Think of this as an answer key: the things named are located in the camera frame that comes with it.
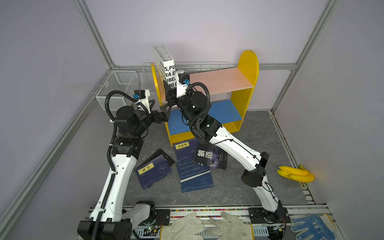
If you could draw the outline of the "black wolf cover book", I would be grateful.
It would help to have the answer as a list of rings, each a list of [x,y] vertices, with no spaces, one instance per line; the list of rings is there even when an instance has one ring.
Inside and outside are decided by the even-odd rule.
[[[197,143],[194,163],[216,169],[226,170],[228,153],[216,145]]]

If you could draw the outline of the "blue book with barcode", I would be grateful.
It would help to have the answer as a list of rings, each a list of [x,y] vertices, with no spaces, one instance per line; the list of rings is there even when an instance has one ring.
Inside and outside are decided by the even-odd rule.
[[[195,164],[194,157],[188,157],[183,160],[179,160],[176,163],[176,167],[181,183],[195,179],[211,172],[208,166]]]

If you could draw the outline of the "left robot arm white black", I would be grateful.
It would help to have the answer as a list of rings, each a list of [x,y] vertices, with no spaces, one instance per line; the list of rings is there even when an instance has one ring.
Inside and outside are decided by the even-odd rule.
[[[155,101],[149,97],[149,90],[135,90],[132,97],[114,90],[106,96],[105,111],[114,126],[107,150],[110,170],[90,218],[78,225],[83,240],[129,240],[140,224],[156,221],[152,201],[139,201],[127,212],[123,209],[129,179],[144,143],[142,134],[152,123],[166,119],[164,113],[152,111]]]

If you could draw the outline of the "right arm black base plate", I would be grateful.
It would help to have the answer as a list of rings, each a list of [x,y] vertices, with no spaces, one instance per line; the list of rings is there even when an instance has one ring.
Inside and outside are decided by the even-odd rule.
[[[264,208],[249,208],[249,217],[252,224],[288,224],[291,222],[288,210],[278,206],[275,212]]]

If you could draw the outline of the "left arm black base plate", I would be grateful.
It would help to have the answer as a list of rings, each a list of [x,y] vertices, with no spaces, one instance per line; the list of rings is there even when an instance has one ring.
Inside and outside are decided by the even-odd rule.
[[[170,209],[156,209],[155,215],[150,220],[143,221],[139,226],[168,226],[171,220]]]

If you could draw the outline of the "white book black lettering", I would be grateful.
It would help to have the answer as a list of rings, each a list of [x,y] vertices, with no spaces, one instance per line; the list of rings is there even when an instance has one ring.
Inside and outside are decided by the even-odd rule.
[[[161,82],[165,81],[172,89],[176,88],[174,58],[163,45],[154,47],[154,55]]]

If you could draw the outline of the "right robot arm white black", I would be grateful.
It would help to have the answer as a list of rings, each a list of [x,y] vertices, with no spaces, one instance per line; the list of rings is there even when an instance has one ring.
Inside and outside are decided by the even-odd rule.
[[[190,75],[179,71],[176,82],[170,86],[162,83],[166,104],[161,106],[169,116],[171,108],[177,106],[185,125],[200,142],[217,146],[231,155],[244,167],[242,181],[253,188],[262,204],[261,219],[265,223],[288,221],[288,211],[274,194],[269,184],[265,167],[269,154],[257,152],[234,137],[218,120],[209,115],[211,96],[207,86],[201,82],[191,83]]]

